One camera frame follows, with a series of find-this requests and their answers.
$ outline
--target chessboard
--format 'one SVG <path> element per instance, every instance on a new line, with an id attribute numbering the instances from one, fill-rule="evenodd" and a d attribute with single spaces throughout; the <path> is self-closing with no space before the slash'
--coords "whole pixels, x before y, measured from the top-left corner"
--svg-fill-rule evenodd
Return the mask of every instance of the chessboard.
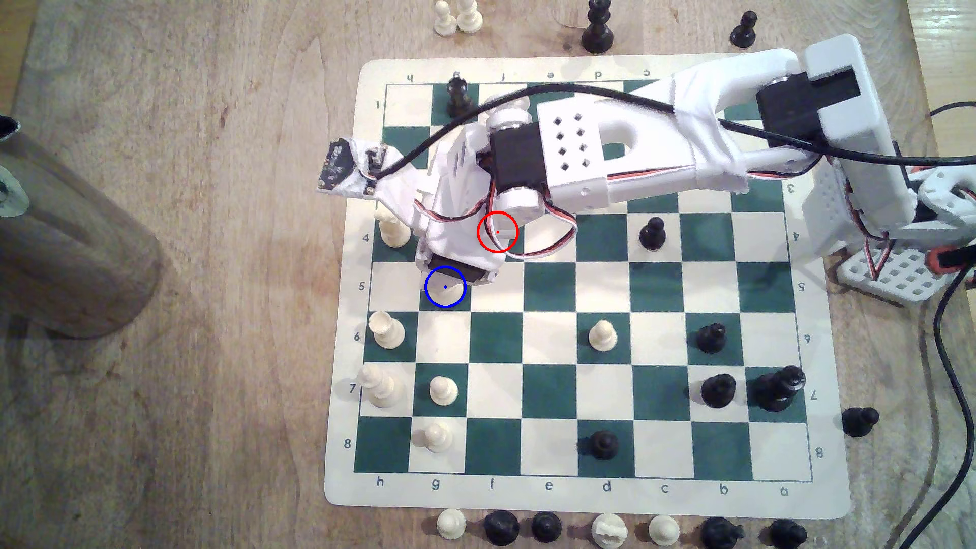
<path id="1" fill-rule="evenodd" d="M 450 120 L 446 82 L 458 71 L 477 104 L 540 82 L 625 92 L 722 55 L 576 59 L 375 61 L 360 73 L 352 136 L 407 152 Z M 531 97 L 540 102 L 566 97 Z M 726 118 L 759 126 L 755 103 Z M 737 136 L 745 150 L 762 141 Z M 608 158 L 625 154 L 607 144 Z M 414 165 L 427 168 L 432 152 Z M 325 494 L 339 505 L 665 513 L 832 519 L 850 492 L 824 264 L 802 219 L 811 176 L 751 180 L 750 191 L 691 190 L 579 215 L 579 233 L 547 258 L 513 261 L 488 285 L 442 309 L 424 291 L 416 238 L 383 244 L 376 203 L 346 207 L 342 278 L 325 457 Z M 665 246 L 637 241 L 652 216 Z M 564 229 L 548 216 L 526 225 L 514 251 Z M 387 350 L 366 326 L 374 311 L 402 322 Z M 600 319 L 616 328 L 609 352 L 590 347 Z M 693 342 L 721 322 L 714 355 Z M 395 406 L 363 398 L 364 363 L 405 387 Z M 803 368 L 807 384 L 785 411 L 755 405 L 759 375 Z M 702 382 L 729 373 L 731 404 L 711 408 Z M 460 389 L 450 405 L 428 394 L 434 376 Z M 443 453 L 418 438 L 437 422 L 453 432 Z M 597 460 L 581 442 L 597 430 L 620 441 Z"/>

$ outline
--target black chess piece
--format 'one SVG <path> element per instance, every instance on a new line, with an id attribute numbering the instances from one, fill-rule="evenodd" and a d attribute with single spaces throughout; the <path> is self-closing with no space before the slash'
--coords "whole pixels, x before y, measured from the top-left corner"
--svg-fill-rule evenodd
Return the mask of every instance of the black chess piece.
<path id="1" fill-rule="evenodd" d="M 665 220 L 659 217 L 652 217 L 637 235 L 640 245 L 649 250 L 660 249 L 661 246 L 665 245 L 666 238 Z"/>
<path id="2" fill-rule="evenodd" d="M 590 452 L 596 459 L 610 459 L 620 451 L 617 435 L 609 431 L 597 431 L 590 435 Z"/>
<path id="3" fill-rule="evenodd" d="M 769 540 L 776 549 L 796 549 L 806 541 L 806 528 L 790 519 L 777 519 L 769 527 Z"/>
<path id="4" fill-rule="evenodd" d="M 532 518 L 532 535 L 539 543 L 553 543 L 562 533 L 562 521 L 549 511 L 536 513 Z"/>
<path id="5" fill-rule="evenodd" d="M 881 418 L 874 408 L 847 408 L 840 414 L 840 424 L 848 437 L 861 438 Z"/>
<path id="6" fill-rule="evenodd" d="M 613 46 L 613 31 L 607 27 L 610 21 L 610 0 L 590 0 L 587 12 L 590 26 L 583 31 L 580 42 L 591 54 L 602 54 Z"/>
<path id="7" fill-rule="evenodd" d="M 755 22 L 759 21 L 759 17 L 756 16 L 755 12 L 749 10 L 742 14 L 742 19 L 739 21 L 739 26 L 732 29 L 732 33 L 729 34 L 729 42 L 736 48 L 746 49 L 755 43 Z"/>
<path id="8" fill-rule="evenodd" d="M 735 397 L 735 378 L 720 373 L 702 383 L 702 400 L 713 408 L 723 408 Z"/>
<path id="9" fill-rule="evenodd" d="M 518 537 L 518 519 L 511 511 L 492 511 L 483 525 L 485 537 L 497 547 L 511 545 Z"/>
<path id="10" fill-rule="evenodd" d="M 806 385 L 806 375 L 797 366 L 760 375 L 752 384 L 752 396 L 762 409 L 778 412 L 793 403 L 793 396 Z"/>
<path id="11" fill-rule="evenodd" d="M 698 330 L 695 347 L 702 353 L 714 355 L 725 348 L 725 326 L 716 322 Z"/>
<path id="12" fill-rule="evenodd" d="M 447 95 L 451 99 L 447 104 L 447 113 L 452 118 L 457 118 L 471 110 L 468 83 L 459 72 L 455 72 L 454 76 L 447 81 Z"/>
<path id="13" fill-rule="evenodd" d="M 736 541 L 746 537 L 742 527 L 733 526 L 727 519 L 709 517 L 702 523 L 702 544 L 705 549 L 732 549 Z"/>

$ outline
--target wood grain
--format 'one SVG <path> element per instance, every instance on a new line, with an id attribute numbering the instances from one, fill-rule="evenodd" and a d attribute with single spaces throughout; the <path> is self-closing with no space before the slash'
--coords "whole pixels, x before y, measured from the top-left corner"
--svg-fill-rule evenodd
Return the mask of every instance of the wood grain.
<path id="1" fill-rule="evenodd" d="M 581 3 L 485 0 L 481 32 L 439 38 L 427 2 L 43 2 L 16 112 L 157 234 L 166 261 L 146 310 L 101 340 L 2 318 L 0 545 L 488 547 L 473 523 L 440 539 L 438 510 L 322 496 L 345 209 L 312 186 L 329 140 L 351 130 L 365 62 L 580 56 Z M 616 0 L 611 53 L 732 51 L 746 9 L 754 50 L 857 35 L 903 150 L 934 150 L 900 0 Z M 890 547 L 955 473 L 962 422 L 932 308 L 830 290 L 842 402 L 882 423 L 848 442 L 852 512 L 803 523 L 811 547 Z M 946 336 L 972 393 L 964 308 L 953 299 Z M 976 545 L 973 487 L 916 547 Z M 592 519 L 562 515 L 553 546 L 592 547 Z M 625 520 L 638 527 L 627 546 L 649 546 L 649 517 Z M 680 523 L 696 546 L 701 519 Z M 764 546 L 768 523 L 744 521 L 738 546 Z"/>

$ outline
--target white pawn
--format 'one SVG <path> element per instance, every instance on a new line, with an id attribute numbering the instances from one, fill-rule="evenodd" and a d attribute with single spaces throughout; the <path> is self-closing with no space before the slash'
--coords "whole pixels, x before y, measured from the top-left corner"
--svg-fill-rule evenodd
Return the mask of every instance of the white pawn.
<path id="1" fill-rule="evenodd" d="M 468 520 L 457 509 L 444 509 L 437 517 L 437 533 L 444 539 L 458 539 L 467 527 Z"/>
<path id="2" fill-rule="evenodd" d="M 677 525 L 677 521 L 668 515 L 658 515 L 651 520 L 651 524 L 647 525 L 647 534 L 654 543 L 661 547 L 668 547 L 677 543 L 677 539 L 681 536 L 681 528 Z"/>
<path id="3" fill-rule="evenodd" d="M 377 345 L 384 349 L 396 349 L 406 337 L 403 324 L 386 311 L 376 311 L 369 315 L 367 324 Z"/>
<path id="4" fill-rule="evenodd" d="M 590 346 L 594 349 L 607 352 L 617 345 L 617 330 L 613 329 L 613 324 L 607 320 L 601 320 L 590 328 Z"/>
<path id="5" fill-rule="evenodd" d="M 474 0 L 458 0 L 458 28 L 464 32 L 481 30 L 484 18 L 478 11 L 478 3 Z"/>
<path id="6" fill-rule="evenodd" d="M 380 238 L 387 246 L 399 248 L 410 241 L 410 228 L 382 204 L 373 212 L 373 217 L 380 222 Z"/>
<path id="7" fill-rule="evenodd" d="M 430 380 L 430 399 L 437 404 L 447 406 L 458 398 L 458 384 L 449 377 L 435 376 Z"/>
<path id="8" fill-rule="evenodd" d="M 440 453 L 451 447 L 451 443 L 454 442 L 454 434 L 440 423 L 431 423 L 424 429 L 424 440 L 427 443 L 428 450 Z"/>
<path id="9" fill-rule="evenodd" d="M 400 384 L 393 376 L 380 370 L 375 364 L 365 364 L 359 370 L 359 383 L 366 391 L 366 397 L 374 406 L 389 408 L 396 404 L 403 394 Z"/>

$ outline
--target white square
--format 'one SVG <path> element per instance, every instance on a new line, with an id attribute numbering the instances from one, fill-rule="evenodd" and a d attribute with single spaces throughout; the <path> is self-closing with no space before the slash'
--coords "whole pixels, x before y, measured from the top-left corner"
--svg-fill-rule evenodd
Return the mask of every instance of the white square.
<path id="1" fill-rule="evenodd" d="M 714 375 L 727 373 L 735 378 L 732 402 L 713 408 L 702 401 L 702 383 Z M 746 395 L 744 366 L 688 366 L 688 398 L 691 400 L 691 420 L 700 423 L 748 423 L 749 402 Z"/>
<path id="2" fill-rule="evenodd" d="M 809 481 L 810 441 L 805 423 L 750 423 L 752 477 L 757 481 Z"/>
<path id="3" fill-rule="evenodd" d="M 677 211 L 682 214 L 729 213 L 732 211 L 732 194 L 725 190 L 683 190 L 677 194 Z"/>
<path id="4" fill-rule="evenodd" d="M 525 264 L 506 261 L 490 284 L 472 286 L 471 310 L 476 313 L 520 313 L 525 309 Z"/>
<path id="5" fill-rule="evenodd" d="M 377 262 L 369 279 L 370 311 L 417 311 L 422 273 L 413 262 Z"/>
<path id="6" fill-rule="evenodd" d="M 365 417 L 410 417 L 414 415 L 414 378 L 417 375 L 417 365 L 412 362 L 367 362 L 375 365 L 385 373 L 393 376 L 393 380 L 400 386 L 400 400 L 389 408 L 373 406 L 366 396 L 365 389 L 359 382 L 356 384 L 356 394 L 362 390 L 362 400 L 359 402 L 359 415 Z"/>
<path id="7" fill-rule="evenodd" d="M 789 261 L 786 235 L 786 222 L 781 213 L 732 214 L 736 261 Z"/>
<path id="8" fill-rule="evenodd" d="M 425 445 L 424 429 L 439 423 L 451 431 L 451 447 L 435 453 Z M 465 446 L 467 445 L 468 419 L 466 417 L 415 417 L 410 427 L 411 473 L 463 473 L 465 471 Z"/>
<path id="9" fill-rule="evenodd" d="M 653 366 L 688 363 L 684 313 L 630 313 L 630 361 Z"/>
<path id="10" fill-rule="evenodd" d="M 578 419 L 633 419 L 633 367 L 630 364 L 576 366 Z"/>
<path id="11" fill-rule="evenodd" d="M 630 263 L 577 263 L 576 310 L 581 313 L 630 311 Z"/>
<path id="12" fill-rule="evenodd" d="M 522 417 L 522 364 L 469 364 L 468 417 Z"/>
<path id="13" fill-rule="evenodd" d="M 576 313 L 522 315 L 522 363 L 575 364 Z"/>
<path id="14" fill-rule="evenodd" d="M 739 276 L 734 262 L 682 263 L 681 283 L 686 312 L 739 312 Z"/>
<path id="15" fill-rule="evenodd" d="M 690 421 L 634 421 L 633 453 L 638 477 L 695 478 Z"/>
<path id="16" fill-rule="evenodd" d="M 665 222 L 665 245 L 657 250 L 648 250 L 638 238 L 652 217 L 660 217 Z M 680 263 L 681 262 L 681 216 L 679 214 L 627 214 L 627 257 L 633 262 Z"/>
<path id="17" fill-rule="evenodd" d="M 742 325 L 742 357 L 746 365 L 799 365 L 794 313 L 740 313 L 739 322 Z"/>
<path id="18" fill-rule="evenodd" d="M 385 126 L 429 126 L 432 100 L 430 84 L 389 86 L 383 123 Z"/>
<path id="19" fill-rule="evenodd" d="M 579 474 L 579 432 L 575 419 L 522 420 L 522 475 Z"/>
<path id="20" fill-rule="evenodd" d="M 417 318 L 417 362 L 468 361 L 471 313 L 421 311 Z"/>

